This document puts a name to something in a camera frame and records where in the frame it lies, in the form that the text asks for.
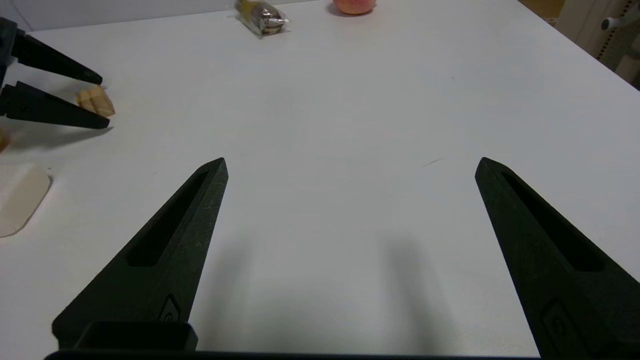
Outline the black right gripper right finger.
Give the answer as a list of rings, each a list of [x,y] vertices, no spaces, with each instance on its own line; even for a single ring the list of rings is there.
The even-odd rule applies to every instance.
[[[637,360],[639,282],[504,164],[475,182],[541,358]]]

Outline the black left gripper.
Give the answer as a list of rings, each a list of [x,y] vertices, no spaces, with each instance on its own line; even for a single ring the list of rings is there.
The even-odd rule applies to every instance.
[[[13,21],[0,18],[0,115],[8,119],[102,130],[110,119],[74,105],[23,82],[5,84],[12,57],[19,64],[94,85],[103,77],[60,51],[19,29]]]

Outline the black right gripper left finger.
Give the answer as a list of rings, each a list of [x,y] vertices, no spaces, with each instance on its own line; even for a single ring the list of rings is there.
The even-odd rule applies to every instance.
[[[186,322],[228,181],[226,160],[199,167],[52,322],[69,349],[96,322]]]

